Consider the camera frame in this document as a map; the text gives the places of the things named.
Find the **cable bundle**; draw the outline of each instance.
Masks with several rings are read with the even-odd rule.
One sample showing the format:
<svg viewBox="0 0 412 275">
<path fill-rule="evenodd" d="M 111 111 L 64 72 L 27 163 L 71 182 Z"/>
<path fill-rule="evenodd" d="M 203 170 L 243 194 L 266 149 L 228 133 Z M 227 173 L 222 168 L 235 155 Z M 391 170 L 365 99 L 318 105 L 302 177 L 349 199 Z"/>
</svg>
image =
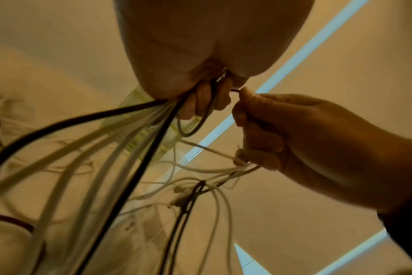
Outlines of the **cable bundle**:
<svg viewBox="0 0 412 275">
<path fill-rule="evenodd" d="M 212 91 L 213 94 L 216 95 L 216 81 L 211 81 Z M 30 243 L 30 247 L 28 249 L 28 253 L 26 255 L 26 259 L 22 265 L 22 268 L 19 272 L 20 275 L 30 275 L 34 273 L 36 262 L 39 258 L 41 253 L 42 246 L 44 245 L 44 236 L 45 232 L 47 231 L 48 227 L 52 222 L 52 217 L 57 209 L 57 206 L 60 203 L 61 197 L 69 184 L 71 178 L 77 170 L 83 166 L 85 162 L 87 162 L 92 155 L 94 155 L 99 150 L 105 148 L 106 146 L 110 145 L 111 143 L 118 141 L 118 145 L 115 147 L 111 155 L 105 160 L 103 165 L 97 171 L 88 192 L 84 198 L 83 204 L 81 205 L 79 212 L 74 220 L 72 229 L 69 234 L 69 239 L 67 240 L 66 249 L 64 251 L 64 256 L 62 259 L 62 266 L 57 268 L 55 272 L 58 275 L 80 275 L 85 270 L 87 264 L 89 263 L 90 259 L 94 255 L 95 251 L 97 250 L 99 244 L 102 242 L 102 239 L 109 231 L 112 223 L 119 215 L 127 215 L 132 214 L 133 212 L 139 210 L 140 208 L 148 207 L 150 205 L 144 205 L 140 208 L 134 209 L 130 212 L 121 213 L 124 205 L 129 200 L 144 200 L 147 198 L 151 198 L 153 195 L 159 193 L 163 189 L 169 186 L 174 186 L 174 192 L 180 193 L 178 198 L 171 202 L 171 206 L 179 206 L 180 213 L 177 218 L 176 224 L 174 226 L 174 230 L 172 235 L 168 241 L 166 251 L 164 253 L 162 264 L 159 273 L 164 274 L 167 270 L 167 257 L 169 255 L 169 250 L 173 247 L 174 253 L 172 254 L 172 260 L 169 265 L 169 274 L 172 274 L 175 265 L 175 257 L 177 254 L 177 247 L 180 242 L 180 238 L 183 233 L 183 229 L 189 219 L 189 215 L 191 213 L 192 207 L 194 202 L 201 194 L 211 191 L 214 198 L 216 199 L 216 206 L 217 206 L 217 217 L 216 222 L 214 224 L 214 229 L 211 234 L 211 239 L 205 253 L 205 257 L 201 263 L 199 268 L 198 274 L 201 273 L 207 254 L 209 252 L 213 236 L 215 234 L 215 230 L 218 223 L 218 215 L 219 215 L 219 203 L 217 200 L 217 195 L 215 191 L 217 191 L 224 199 L 228 211 L 229 211 L 229 243 L 228 243 L 228 266 L 229 272 L 231 272 L 230 266 L 230 250 L 231 250 L 231 213 L 230 207 L 228 204 L 225 195 L 221 190 L 218 189 L 219 186 L 223 185 L 227 180 L 238 178 L 244 174 L 250 173 L 254 171 L 254 169 L 246 170 L 248 164 L 235 159 L 233 157 L 227 156 L 222 153 L 218 153 L 221 156 L 225 156 L 227 158 L 233 159 L 237 162 L 240 162 L 242 166 L 230 169 L 215 169 L 215 170 L 206 170 L 206 169 L 194 169 L 196 171 L 200 171 L 202 173 L 213 173 L 218 174 L 216 176 L 210 177 L 206 180 L 199 180 L 194 179 L 196 183 L 184 183 L 181 185 L 176 185 L 178 181 L 186 180 L 180 179 L 171 181 L 171 178 L 168 182 L 163 183 L 160 188 L 150 193 L 137 196 L 131 198 L 131 194 L 134 192 L 137 185 L 140 183 L 140 180 L 146 171 L 147 167 L 149 166 L 151 159 L 158 148 L 159 144 L 161 143 L 168 127 L 170 126 L 172 120 L 176 117 L 179 109 L 182 107 L 183 103 L 185 102 L 187 95 L 183 95 L 179 99 L 169 100 L 169 101 L 153 101 L 150 103 L 145 103 L 137 106 L 129 106 L 124 108 L 119 108 L 115 110 L 103 111 L 95 114 L 80 116 L 76 118 L 71 118 L 65 121 L 60 121 L 55 124 L 49 125 L 42 129 L 36 130 L 25 136 L 13 141 L 12 143 L 6 145 L 3 144 L 1 141 L 1 145 L 3 149 L 0 151 L 0 168 L 3 164 L 7 163 L 7 161 L 11 159 L 15 159 L 14 155 L 23 149 L 25 146 L 45 137 L 51 135 L 59 130 L 73 127 L 82 123 L 87 123 L 90 121 L 95 121 L 111 116 L 119 116 L 122 114 L 130 113 L 130 112 L 137 112 L 141 111 L 138 114 L 130 116 L 129 118 L 123 119 L 119 122 L 116 122 L 112 125 L 107 125 L 102 127 L 92 133 L 85 135 L 77 140 L 74 140 L 59 150 L 54 151 L 53 153 L 33 162 L 33 163 L 25 163 L 23 160 L 22 164 L 27 164 L 21 170 L 7 175 L 4 178 L 0 179 L 0 197 L 5 195 L 8 190 L 25 180 L 26 178 L 30 177 L 34 173 L 42 170 L 48 169 L 52 163 L 57 161 L 58 159 L 68 155 L 73 151 L 79 151 L 80 154 L 69 164 L 67 165 L 62 171 L 60 171 L 60 176 L 57 180 L 57 183 L 51 192 L 49 199 L 47 200 L 46 206 L 41 213 L 40 219 L 33 229 L 32 239 Z M 200 122 L 200 124 L 188 134 L 183 133 L 183 136 L 191 136 L 196 133 L 200 127 L 205 122 L 207 116 L 211 113 L 213 104 L 215 100 L 212 100 L 210 104 L 210 109 L 207 112 L 207 115 L 204 116 Z M 92 209 L 93 203 L 96 199 L 97 193 L 99 188 L 101 187 L 103 181 L 105 180 L 106 175 L 111 170 L 116 159 L 120 156 L 121 153 L 124 152 L 126 146 L 136 137 L 136 135 L 144 128 L 144 127 L 151 127 L 153 130 L 151 133 L 146 136 L 142 142 L 140 142 L 134 150 L 132 150 L 124 163 L 123 168 L 121 169 L 120 173 L 118 174 L 116 180 L 112 184 L 110 190 L 104 202 L 98 209 Z M 196 144 L 192 144 L 189 142 L 184 141 L 184 143 L 189 145 L 198 146 Z M 85 145 L 91 144 L 91 146 L 87 147 L 86 149 L 82 150 L 82 147 Z M 145 156 L 143 157 L 142 162 L 139 164 L 138 168 L 134 172 L 134 174 L 129 177 L 129 172 L 134 164 L 137 162 L 140 155 L 146 151 Z M 182 169 L 188 169 L 188 167 L 180 166 L 175 161 L 171 162 L 173 164 L 173 172 L 174 167 L 179 166 Z M 94 219 L 91 221 L 91 226 L 86 230 L 85 229 L 85 222 L 86 219 L 89 217 L 91 213 L 94 213 Z M 176 244 L 173 246 L 172 241 L 175 237 L 175 234 L 178 229 L 178 225 L 180 224 L 182 218 L 185 217 L 181 230 L 179 231 L 179 235 L 176 240 Z"/>
</svg>

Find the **hand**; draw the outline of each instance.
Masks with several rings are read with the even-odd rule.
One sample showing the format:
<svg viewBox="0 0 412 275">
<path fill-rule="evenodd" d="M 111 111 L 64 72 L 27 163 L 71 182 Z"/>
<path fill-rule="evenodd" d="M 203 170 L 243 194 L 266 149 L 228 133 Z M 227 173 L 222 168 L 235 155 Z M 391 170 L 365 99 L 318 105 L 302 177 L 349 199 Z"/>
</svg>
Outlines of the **hand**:
<svg viewBox="0 0 412 275">
<path fill-rule="evenodd" d="M 412 195 L 412 140 L 337 104 L 243 88 L 233 116 L 244 130 L 237 157 L 314 191 L 382 212 Z"/>
<path fill-rule="evenodd" d="M 227 68 L 216 110 L 229 92 L 264 72 L 286 50 L 314 0 L 116 0 L 120 32 L 141 87 L 168 99 L 193 87 L 179 117 L 204 115 L 209 80 Z"/>
</svg>

